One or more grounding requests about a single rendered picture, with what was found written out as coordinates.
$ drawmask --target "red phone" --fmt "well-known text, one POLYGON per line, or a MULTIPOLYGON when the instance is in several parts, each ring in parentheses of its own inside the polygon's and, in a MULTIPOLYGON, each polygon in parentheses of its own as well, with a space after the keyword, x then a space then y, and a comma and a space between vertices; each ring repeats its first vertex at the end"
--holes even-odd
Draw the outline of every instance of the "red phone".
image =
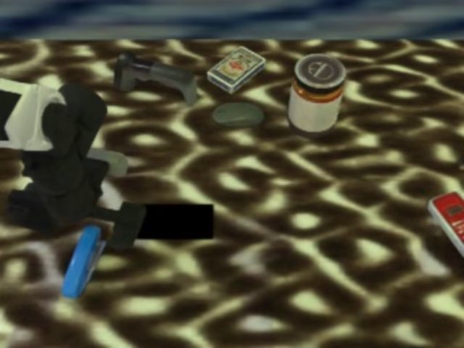
POLYGON ((464 199, 457 192, 435 197, 428 211, 464 257, 464 199))

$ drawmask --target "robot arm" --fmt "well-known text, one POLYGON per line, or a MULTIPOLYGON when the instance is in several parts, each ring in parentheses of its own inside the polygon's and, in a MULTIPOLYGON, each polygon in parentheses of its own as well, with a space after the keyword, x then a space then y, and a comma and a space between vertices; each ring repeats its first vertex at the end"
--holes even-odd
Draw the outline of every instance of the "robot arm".
POLYGON ((75 138, 59 91, 0 79, 0 148, 63 154, 75 138))

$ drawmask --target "blue striped background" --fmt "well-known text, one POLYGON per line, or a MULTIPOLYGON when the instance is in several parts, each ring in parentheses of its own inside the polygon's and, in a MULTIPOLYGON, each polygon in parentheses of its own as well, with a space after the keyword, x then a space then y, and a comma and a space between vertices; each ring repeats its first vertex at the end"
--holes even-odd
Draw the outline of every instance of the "blue striped background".
POLYGON ((460 38, 464 0, 1 0, 3 38, 460 38))

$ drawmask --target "blue handle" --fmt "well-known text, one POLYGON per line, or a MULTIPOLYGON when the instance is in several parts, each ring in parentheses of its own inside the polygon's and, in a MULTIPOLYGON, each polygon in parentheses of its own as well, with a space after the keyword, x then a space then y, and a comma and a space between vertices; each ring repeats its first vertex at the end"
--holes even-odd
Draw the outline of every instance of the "blue handle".
POLYGON ((88 225, 72 254, 62 286, 64 297, 79 297, 90 281, 96 263, 106 245, 100 241, 101 231, 98 226, 88 225))

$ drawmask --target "playing card box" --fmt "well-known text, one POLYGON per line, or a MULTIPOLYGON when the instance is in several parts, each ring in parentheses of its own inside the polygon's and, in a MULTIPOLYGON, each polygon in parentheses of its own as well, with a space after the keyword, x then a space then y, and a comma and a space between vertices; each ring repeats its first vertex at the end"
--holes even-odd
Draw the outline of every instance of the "playing card box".
POLYGON ((264 57, 241 46, 208 70, 207 78, 217 87, 233 94, 263 70, 265 63, 264 57))

